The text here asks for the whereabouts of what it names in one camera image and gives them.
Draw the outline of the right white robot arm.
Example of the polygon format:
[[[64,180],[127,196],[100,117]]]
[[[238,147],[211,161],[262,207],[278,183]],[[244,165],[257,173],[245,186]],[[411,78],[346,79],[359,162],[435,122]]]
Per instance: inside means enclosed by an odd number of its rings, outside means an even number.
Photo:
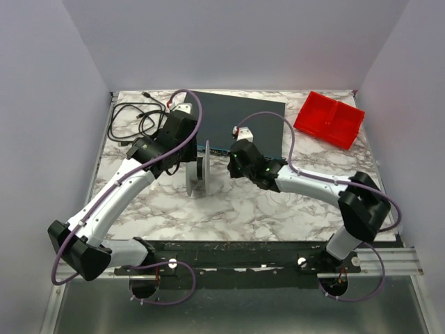
[[[230,177],[246,177],[262,190],[295,193],[338,208],[343,227],[324,248],[334,262],[346,259],[360,244],[374,241],[390,210],[388,198],[366,173],[352,177],[310,174],[292,168],[284,159],[266,158],[246,139],[232,144],[227,169]]]

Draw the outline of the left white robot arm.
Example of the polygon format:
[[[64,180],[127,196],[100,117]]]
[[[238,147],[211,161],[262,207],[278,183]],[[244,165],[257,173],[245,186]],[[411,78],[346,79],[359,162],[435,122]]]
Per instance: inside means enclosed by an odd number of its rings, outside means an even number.
[[[48,227],[56,259],[86,281],[96,279],[109,267],[141,264],[149,251],[139,241],[123,241],[116,249],[102,242],[130,202],[186,158],[187,150],[195,149],[193,140],[201,123],[202,116],[175,110],[155,134],[137,138],[106,186],[68,221],[55,220]]]

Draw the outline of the white cable spool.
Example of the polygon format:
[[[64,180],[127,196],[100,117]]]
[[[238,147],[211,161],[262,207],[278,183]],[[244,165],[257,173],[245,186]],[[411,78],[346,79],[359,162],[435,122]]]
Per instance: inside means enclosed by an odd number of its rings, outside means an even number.
[[[204,156],[186,164],[186,192],[191,197],[195,189],[204,189],[205,195],[210,192],[210,145],[206,141]]]

